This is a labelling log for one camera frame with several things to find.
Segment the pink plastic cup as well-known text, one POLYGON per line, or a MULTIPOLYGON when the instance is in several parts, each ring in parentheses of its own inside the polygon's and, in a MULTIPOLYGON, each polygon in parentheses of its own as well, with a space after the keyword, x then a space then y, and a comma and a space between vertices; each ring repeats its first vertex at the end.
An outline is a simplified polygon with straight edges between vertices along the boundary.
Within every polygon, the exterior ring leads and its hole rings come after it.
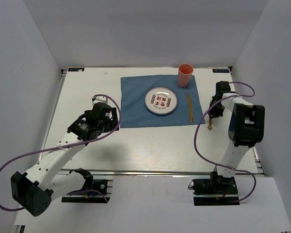
POLYGON ((178 67, 178 85, 180 87, 187 86, 193 71, 194 68, 190 64, 181 64, 178 67))

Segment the gold knife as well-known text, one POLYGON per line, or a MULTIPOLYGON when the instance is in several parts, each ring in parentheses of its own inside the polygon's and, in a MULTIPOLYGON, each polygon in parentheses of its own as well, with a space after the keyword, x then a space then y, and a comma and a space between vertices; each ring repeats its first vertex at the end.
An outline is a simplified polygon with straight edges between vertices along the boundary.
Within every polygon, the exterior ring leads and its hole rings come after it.
POLYGON ((192 100, 190 94, 187 92, 187 101, 188 101, 188 108, 189 108, 189 118, 190 122, 193 122, 194 116, 193 116, 193 109, 192 109, 192 100))

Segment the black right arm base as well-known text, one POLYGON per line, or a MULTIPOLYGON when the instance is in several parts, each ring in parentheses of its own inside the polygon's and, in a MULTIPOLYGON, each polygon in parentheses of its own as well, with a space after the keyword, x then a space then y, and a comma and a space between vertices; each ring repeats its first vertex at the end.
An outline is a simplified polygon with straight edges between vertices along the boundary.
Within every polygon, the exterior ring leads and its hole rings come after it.
POLYGON ((194 206, 240 205, 236 182, 212 184, 210 179, 193 179, 188 189, 193 191, 194 206))

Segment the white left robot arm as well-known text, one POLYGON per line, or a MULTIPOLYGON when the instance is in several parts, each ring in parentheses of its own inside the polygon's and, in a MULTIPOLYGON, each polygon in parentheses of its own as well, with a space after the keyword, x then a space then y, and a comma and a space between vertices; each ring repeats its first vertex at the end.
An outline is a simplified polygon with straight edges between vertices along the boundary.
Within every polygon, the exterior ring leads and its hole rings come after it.
POLYGON ((56 178, 57 173, 89 143, 119 129, 117 109, 108 104, 110 97, 94 95, 93 108, 80 115, 36 165, 11 177, 12 197, 32 216, 46 211, 51 202, 65 195, 93 193, 93 176, 82 168, 56 178))

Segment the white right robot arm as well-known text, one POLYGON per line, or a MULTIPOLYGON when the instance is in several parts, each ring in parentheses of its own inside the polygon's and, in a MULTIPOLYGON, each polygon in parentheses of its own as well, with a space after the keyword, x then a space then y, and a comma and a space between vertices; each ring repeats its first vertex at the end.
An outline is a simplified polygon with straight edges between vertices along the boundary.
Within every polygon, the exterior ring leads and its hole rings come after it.
POLYGON ((216 83, 216 92, 210 102, 213 107, 210 119, 223 116, 225 109, 231 112, 228 128, 230 142, 224 156, 210 175, 209 187, 216 194, 232 184, 235 170, 244 155, 264 137, 265 107, 245 101, 232 91, 227 81, 216 83))

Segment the gold fork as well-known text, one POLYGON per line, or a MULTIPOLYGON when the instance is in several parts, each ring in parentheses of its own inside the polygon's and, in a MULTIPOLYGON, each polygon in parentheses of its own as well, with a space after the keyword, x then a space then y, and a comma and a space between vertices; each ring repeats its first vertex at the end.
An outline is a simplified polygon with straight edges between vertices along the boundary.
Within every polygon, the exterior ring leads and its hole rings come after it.
POLYGON ((211 131, 212 129, 213 129, 213 127, 212 127, 212 117, 209 117, 208 130, 211 131))

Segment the blue cloth napkin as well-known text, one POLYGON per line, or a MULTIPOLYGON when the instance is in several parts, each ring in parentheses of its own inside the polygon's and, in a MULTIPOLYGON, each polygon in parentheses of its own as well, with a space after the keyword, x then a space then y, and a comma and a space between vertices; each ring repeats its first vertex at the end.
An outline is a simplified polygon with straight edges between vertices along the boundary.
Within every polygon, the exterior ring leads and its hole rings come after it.
POLYGON ((121 127, 169 127, 198 124, 203 116, 195 77, 186 87, 178 86, 177 75, 148 75, 121 78, 121 127), (145 104, 148 91, 165 87, 175 93, 178 99, 175 110, 166 115, 150 112, 145 104), (187 94, 192 101, 193 121, 190 122, 187 94))

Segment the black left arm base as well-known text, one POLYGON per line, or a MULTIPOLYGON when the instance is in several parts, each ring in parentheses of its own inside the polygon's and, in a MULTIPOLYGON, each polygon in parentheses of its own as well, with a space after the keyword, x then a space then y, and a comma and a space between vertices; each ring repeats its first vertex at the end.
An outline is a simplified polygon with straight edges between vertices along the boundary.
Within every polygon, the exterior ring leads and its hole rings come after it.
POLYGON ((113 178, 99 178, 82 168, 74 171, 85 178, 85 183, 80 191, 63 196, 62 203, 108 203, 113 190, 113 178))

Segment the white plate with red characters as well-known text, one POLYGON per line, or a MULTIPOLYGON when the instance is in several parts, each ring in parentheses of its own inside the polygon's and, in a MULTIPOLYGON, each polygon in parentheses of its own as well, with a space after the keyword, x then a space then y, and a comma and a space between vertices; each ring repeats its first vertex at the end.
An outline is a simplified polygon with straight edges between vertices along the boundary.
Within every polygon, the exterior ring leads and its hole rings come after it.
POLYGON ((150 89, 145 95, 147 110, 156 115, 168 115, 175 111, 178 98, 174 91, 165 87, 150 89))

